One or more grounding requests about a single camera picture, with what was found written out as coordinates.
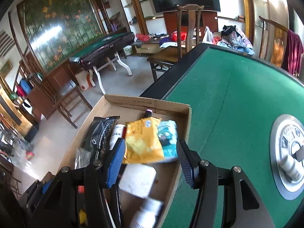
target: hanging red garment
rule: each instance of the hanging red garment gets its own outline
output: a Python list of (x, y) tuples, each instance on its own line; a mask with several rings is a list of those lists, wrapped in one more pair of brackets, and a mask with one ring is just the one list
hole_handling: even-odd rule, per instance
[(26, 92), (23, 90), (23, 88), (19, 84), (17, 84), (16, 87), (17, 87), (16, 94), (20, 97), (26, 97)]
[(287, 33), (287, 44), (282, 68), (292, 75), (299, 75), (301, 70), (303, 44), (300, 36), (291, 30)]

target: black snack bag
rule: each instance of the black snack bag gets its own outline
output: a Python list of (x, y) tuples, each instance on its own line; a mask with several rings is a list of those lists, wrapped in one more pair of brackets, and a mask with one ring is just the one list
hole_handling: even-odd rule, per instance
[(90, 163), (95, 160), (104, 162), (105, 154), (110, 151), (113, 128), (119, 119), (120, 116), (94, 117), (85, 142), (85, 150), (91, 152)]

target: black table edge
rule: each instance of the black table edge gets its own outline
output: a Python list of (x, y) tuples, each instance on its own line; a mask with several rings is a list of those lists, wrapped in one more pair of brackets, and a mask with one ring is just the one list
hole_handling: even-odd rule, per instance
[(297, 82), (299, 85), (304, 87), (304, 84), (296, 79), (293, 75), (289, 74), (282, 68), (277, 67), (276, 65), (262, 60), (254, 55), (249, 55), (243, 52), (235, 51), (232, 49), (228, 49), (225, 47), (210, 45), (201, 43), (189, 51), (182, 59), (180, 59), (173, 67), (171, 67), (168, 71), (166, 71), (160, 78), (157, 79), (151, 86), (149, 86), (140, 97), (154, 98), (154, 99), (165, 99), (175, 88), (178, 83), (187, 75), (187, 73), (194, 67), (196, 60), (207, 50), (207, 49), (215, 49), (220, 51), (225, 51), (231, 54), (239, 55), (242, 57), (249, 58), (258, 63), (266, 65), (270, 68), (273, 68), (280, 73), (288, 76), (293, 81)]

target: yellow snack bag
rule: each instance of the yellow snack bag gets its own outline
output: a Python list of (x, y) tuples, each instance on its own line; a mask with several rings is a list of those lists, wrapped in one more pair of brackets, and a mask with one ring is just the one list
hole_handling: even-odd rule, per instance
[(146, 164), (165, 158), (157, 136), (157, 126), (160, 122), (159, 118), (148, 117), (127, 123), (123, 164)]

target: cardboard box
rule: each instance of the cardboard box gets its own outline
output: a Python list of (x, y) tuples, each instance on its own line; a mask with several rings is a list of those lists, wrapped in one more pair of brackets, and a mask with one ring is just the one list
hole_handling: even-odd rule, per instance
[[(150, 98), (106, 94), (98, 101), (79, 128), (58, 170), (63, 166), (69, 166), (73, 169), (75, 151), (81, 146), (83, 139), (86, 138), (91, 122), (95, 116), (108, 117), (119, 115), (120, 120), (118, 123), (124, 124), (125, 122), (136, 121), (142, 118), (146, 109), (153, 110), (153, 116), (159, 117), (164, 121), (174, 120), (177, 124), (179, 137), (188, 142), (191, 123), (191, 108), (189, 105)], [(156, 180), (149, 196), (164, 202), (163, 211), (155, 226), (158, 228), (162, 226), (172, 203), (180, 178), (181, 167), (179, 161), (149, 165), (156, 169)], [(135, 212), (139, 210), (144, 199), (124, 191), (120, 191), (120, 199), (124, 226), (129, 227)]]

